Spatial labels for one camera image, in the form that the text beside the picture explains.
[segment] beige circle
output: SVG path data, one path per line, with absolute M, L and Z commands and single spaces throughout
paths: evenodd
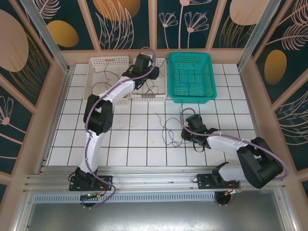
M 287 57 L 280 50 L 273 50 L 266 58 L 264 66 L 265 80 L 271 84 L 277 84 L 283 77 L 287 68 Z
M 130 17 L 134 17 L 140 9 L 140 0 L 93 0 L 96 9 L 101 13 L 101 15 L 113 21 L 119 21 L 118 17 L 121 12 L 118 2 L 122 6 L 123 10 L 127 9 Z
M 74 47 L 78 44 L 78 34 L 67 22 L 55 20 L 48 23 L 47 27 L 58 45 Z
M 259 21 L 269 0 L 232 0 L 230 17 L 238 25 L 249 26 Z
M 20 23 L 9 13 L 0 10 L 0 66 L 17 72 L 28 60 L 27 35 Z

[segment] yellow oval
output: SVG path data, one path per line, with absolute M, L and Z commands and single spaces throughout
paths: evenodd
M 93 0 L 96 9 L 102 16 L 112 21 L 124 21 L 126 17 L 120 16 L 123 13 L 118 2 L 123 10 L 127 9 L 130 17 L 134 17 L 140 9 L 140 0 Z
M 273 50 L 266 58 L 264 66 L 265 80 L 271 84 L 277 84 L 283 77 L 287 68 L 287 58 L 280 50 Z
M 28 60 L 27 34 L 20 23 L 9 13 L 0 10 L 0 66 L 17 72 Z
M 74 47 L 78 44 L 78 34 L 67 22 L 55 20 L 48 23 L 47 27 L 58 45 Z
M 238 25 L 249 26 L 259 21 L 269 0 L 232 0 L 230 17 Z

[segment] basket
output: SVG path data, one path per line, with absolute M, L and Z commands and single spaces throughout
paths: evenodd
M 197 52 L 170 53 L 169 95 L 175 103 L 206 103 L 215 99 L 211 57 Z
M 165 58 L 156 58 L 156 66 L 160 67 L 160 73 L 156 80 L 148 79 L 146 83 L 148 84 L 149 88 L 146 84 L 143 85 L 138 90 L 134 90 L 130 93 L 130 96 L 133 101 L 144 101 L 144 102 L 164 102 L 167 96 L 167 63 L 165 62 Z
M 87 82 L 84 92 L 84 100 L 87 100 L 91 94 L 99 95 L 116 84 L 122 74 L 129 68 L 129 56 L 101 56 L 89 59 L 87 73 Z M 128 95 L 119 100 L 118 104 L 127 104 Z

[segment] wall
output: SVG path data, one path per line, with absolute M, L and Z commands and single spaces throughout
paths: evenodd
M 34 174 L 64 73 L 13 0 L 0 5 L 0 224 Z
M 158 57 L 189 49 L 209 53 L 214 63 L 236 63 L 268 1 L 34 2 L 65 59 L 75 64 L 123 50 L 132 59 L 143 46 L 156 49 Z
M 264 139 L 290 169 L 284 182 L 307 230 L 308 2 L 280 8 L 242 76 Z

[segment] teal plastic basket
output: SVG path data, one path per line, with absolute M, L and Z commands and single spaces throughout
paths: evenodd
M 169 95 L 175 103 L 206 103 L 215 99 L 211 57 L 198 52 L 170 53 Z

